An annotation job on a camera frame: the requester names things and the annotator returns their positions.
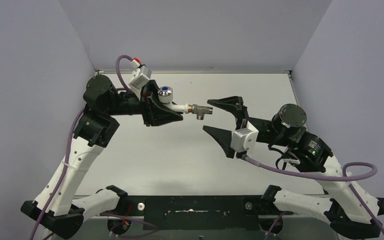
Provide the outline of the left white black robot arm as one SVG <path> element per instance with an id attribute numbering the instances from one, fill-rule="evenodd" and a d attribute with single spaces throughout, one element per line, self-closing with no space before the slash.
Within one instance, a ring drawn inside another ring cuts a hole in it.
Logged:
<path id="1" fill-rule="evenodd" d="M 42 192 L 25 201 L 21 211 L 65 240 L 94 216 L 107 211 L 123 213 L 128 194 L 116 186 L 80 199 L 75 194 L 118 129 L 116 116 L 141 115 L 148 127 L 181 121 L 194 107 L 175 104 L 173 96 L 172 88 L 160 87 L 154 80 L 146 80 L 138 93 L 132 93 L 118 91 L 106 75 L 92 77 L 83 94 L 85 108 L 71 126 L 63 160 Z"/>

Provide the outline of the white faucet with chrome knob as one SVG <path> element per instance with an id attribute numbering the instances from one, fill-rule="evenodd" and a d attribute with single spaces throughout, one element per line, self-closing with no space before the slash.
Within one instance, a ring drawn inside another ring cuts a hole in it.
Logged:
<path id="1" fill-rule="evenodd" d="M 193 106 L 189 104 L 175 104 L 174 90 L 170 86 L 162 86 L 157 91 L 159 101 L 167 108 L 177 113 L 189 114 L 193 112 Z"/>

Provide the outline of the metal tee pipe fitting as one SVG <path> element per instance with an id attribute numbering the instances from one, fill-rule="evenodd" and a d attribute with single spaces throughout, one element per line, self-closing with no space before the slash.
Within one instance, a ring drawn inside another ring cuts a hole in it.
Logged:
<path id="1" fill-rule="evenodd" d="M 192 104 L 188 106 L 188 112 L 194 114 L 197 120 L 204 120 L 205 115 L 212 115 L 213 108 L 209 106 L 201 106 L 197 104 Z"/>

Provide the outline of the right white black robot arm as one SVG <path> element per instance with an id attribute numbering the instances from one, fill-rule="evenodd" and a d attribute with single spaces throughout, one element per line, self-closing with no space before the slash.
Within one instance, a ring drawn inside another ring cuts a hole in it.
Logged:
<path id="1" fill-rule="evenodd" d="M 261 207 L 269 213 L 279 211 L 315 218 L 327 223 L 337 234 L 350 240 L 368 240 L 384 235 L 378 216 L 384 215 L 384 198 L 365 191 L 359 180 L 374 176 L 378 169 L 365 163 L 369 172 L 352 176 L 347 168 L 356 162 L 341 165 L 332 149 L 306 128 L 307 114 L 298 105 L 283 105 L 271 120 L 250 117 L 240 96 L 210 99 L 208 104 L 231 113 L 235 130 L 204 126 L 228 158 L 237 158 L 256 167 L 282 175 L 316 181 L 327 193 L 315 197 L 270 185 L 262 195 Z M 280 160 L 294 171 L 268 166 L 250 157 L 256 143 L 267 144 L 280 153 Z"/>

